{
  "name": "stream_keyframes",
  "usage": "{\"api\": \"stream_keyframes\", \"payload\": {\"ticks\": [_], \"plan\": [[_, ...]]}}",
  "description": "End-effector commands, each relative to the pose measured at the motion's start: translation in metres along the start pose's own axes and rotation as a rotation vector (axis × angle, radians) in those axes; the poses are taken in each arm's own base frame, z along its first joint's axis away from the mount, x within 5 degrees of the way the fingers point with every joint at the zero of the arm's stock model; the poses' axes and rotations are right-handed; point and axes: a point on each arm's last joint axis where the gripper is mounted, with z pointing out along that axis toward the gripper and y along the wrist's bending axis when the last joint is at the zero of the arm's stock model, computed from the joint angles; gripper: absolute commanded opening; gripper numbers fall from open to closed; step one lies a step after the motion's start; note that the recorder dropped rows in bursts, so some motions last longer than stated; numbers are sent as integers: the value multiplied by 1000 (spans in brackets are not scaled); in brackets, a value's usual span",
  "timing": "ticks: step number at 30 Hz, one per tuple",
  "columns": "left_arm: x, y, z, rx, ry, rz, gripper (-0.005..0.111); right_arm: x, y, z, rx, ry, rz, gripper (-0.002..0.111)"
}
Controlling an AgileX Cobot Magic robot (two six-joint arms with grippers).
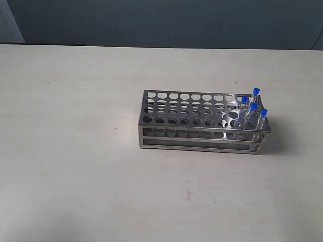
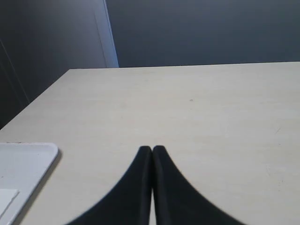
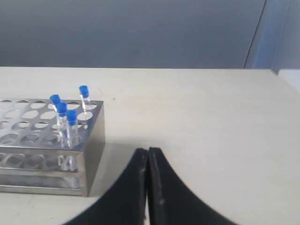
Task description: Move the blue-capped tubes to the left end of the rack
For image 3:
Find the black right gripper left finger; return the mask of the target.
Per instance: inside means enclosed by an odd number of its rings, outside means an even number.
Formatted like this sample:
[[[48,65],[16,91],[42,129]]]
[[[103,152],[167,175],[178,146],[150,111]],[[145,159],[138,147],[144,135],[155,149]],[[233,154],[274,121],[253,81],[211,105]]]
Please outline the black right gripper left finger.
[[[67,225],[143,225],[148,151],[138,148],[114,184]]]

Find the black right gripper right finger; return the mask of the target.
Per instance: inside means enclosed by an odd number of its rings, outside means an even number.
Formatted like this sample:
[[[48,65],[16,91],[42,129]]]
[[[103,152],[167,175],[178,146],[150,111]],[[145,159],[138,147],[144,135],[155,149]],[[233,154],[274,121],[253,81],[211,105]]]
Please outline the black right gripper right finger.
[[[151,225],[233,225],[199,199],[178,177],[160,148],[148,151]]]

